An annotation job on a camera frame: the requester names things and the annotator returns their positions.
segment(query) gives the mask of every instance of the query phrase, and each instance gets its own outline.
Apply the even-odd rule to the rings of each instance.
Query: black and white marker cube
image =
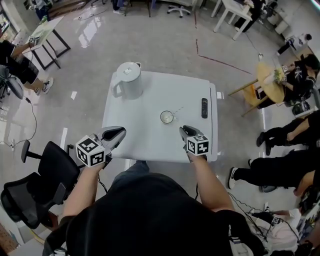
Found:
[[[195,156],[209,152],[209,139],[206,135],[197,135],[186,138],[186,150]]]
[[[76,156],[88,167],[105,161],[105,148],[88,135],[75,144]]]

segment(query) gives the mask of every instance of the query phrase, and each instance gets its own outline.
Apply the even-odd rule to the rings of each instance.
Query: white chair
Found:
[[[181,1],[177,1],[177,4],[180,4],[180,7],[178,6],[174,6],[174,5],[169,5],[169,10],[166,12],[167,14],[171,13],[172,11],[179,11],[180,12],[180,18],[183,18],[183,12],[186,12],[186,14],[190,15],[191,12],[187,9],[184,8],[184,6],[188,7],[192,5],[192,1],[190,1],[189,3],[187,2],[181,2]]]

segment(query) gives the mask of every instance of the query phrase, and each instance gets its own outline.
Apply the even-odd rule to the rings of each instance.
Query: round wooden table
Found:
[[[256,69],[256,76],[257,79],[254,81],[251,81],[239,89],[234,90],[233,92],[229,93],[228,95],[235,94],[241,90],[243,90],[243,96],[245,100],[252,105],[252,107],[245,113],[243,113],[241,116],[244,117],[247,113],[249,113],[251,110],[255,109],[258,105],[260,105],[262,102],[264,102],[266,99],[270,99],[275,103],[281,103],[284,101],[285,98],[285,92],[284,87],[282,85],[277,84],[276,82],[271,82],[268,84],[264,83],[264,80],[271,75],[274,72],[274,69],[270,66],[268,66],[264,62],[259,62]],[[265,92],[266,96],[262,99],[258,99],[256,96],[255,90],[252,90],[251,86],[254,86],[253,84],[259,82],[260,86],[255,88],[259,89],[262,88],[262,90]]]

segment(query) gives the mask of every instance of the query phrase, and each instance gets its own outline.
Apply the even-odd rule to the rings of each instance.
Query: remote control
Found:
[[[202,118],[208,118],[208,100],[206,98],[201,100],[201,116]]]

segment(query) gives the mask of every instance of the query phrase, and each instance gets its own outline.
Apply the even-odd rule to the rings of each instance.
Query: small cup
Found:
[[[160,120],[166,125],[170,124],[174,119],[177,118],[175,118],[172,112],[169,110],[165,110],[160,114]]]

